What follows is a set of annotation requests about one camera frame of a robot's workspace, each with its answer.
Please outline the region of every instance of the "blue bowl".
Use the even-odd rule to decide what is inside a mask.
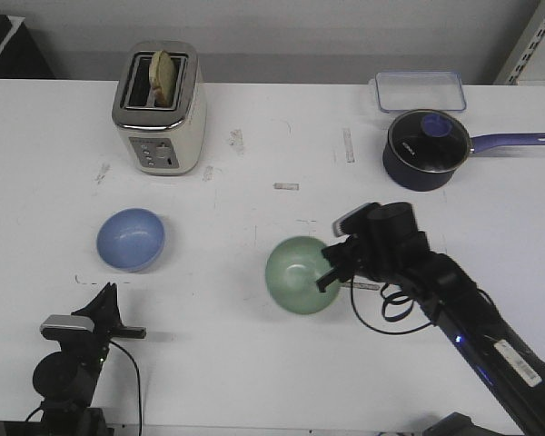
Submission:
[[[155,213],[125,209],[105,221],[97,234],[97,251],[114,268],[134,273],[157,259],[164,240],[164,225]]]

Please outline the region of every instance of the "table surface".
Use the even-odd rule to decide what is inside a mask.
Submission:
[[[148,330],[122,342],[142,371],[147,424],[419,431],[459,411],[518,431],[438,329],[370,332],[347,292],[295,315],[273,302],[263,272],[286,238],[335,243],[332,222],[360,204],[410,202],[432,249],[545,360],[545,147],[473,155],[444,187],[415,193],[382,167],[392,118],[368,86],[206,84],[199,163],[151,176],[111,121],[115,87],[0,80],[0,420],[22,420],[41,400],[32,373],[57,344],[40,323],[116,282],[124,323]],[[545,132],[545,87],[465,94],[458,118],[472,136]],[[94,246],[104,220],[128,207],[166,227],[162,255],[138,273],[105,265]],[[375,292],[358,294],[363,316],[384,326]],[[385,327],[422,323],[414,312]],[[110,422],[136,422],[135,392],[131,363],[112,350],[94,405]]]

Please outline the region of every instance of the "purple handle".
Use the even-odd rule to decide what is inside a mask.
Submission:
[[[503,145],[545,145],[545,133],[485,134],[472,138],[472,152],[479,153]]]

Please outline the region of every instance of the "toaster slot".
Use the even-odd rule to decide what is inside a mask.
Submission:
[[[127,82],[122,107],[125,109],[173,111],[179,103],[183,70],[186,56],[170,54],[175,69],[175,87],[171,106],[161,107],[155,104],[154,91],[149,83],[149,67],[154,53],[137,54],[134,56],[131,74]]]

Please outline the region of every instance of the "label sticker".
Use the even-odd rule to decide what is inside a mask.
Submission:
[[[501,339],[494,344],[494,348],[497,349],[500,355],[505,358],[505,361],[509,363],[512,369],[515,370],[531,388],[534,388],[543,381],[535,370],[520,357],[520,354],[512,348],[507,341]]]

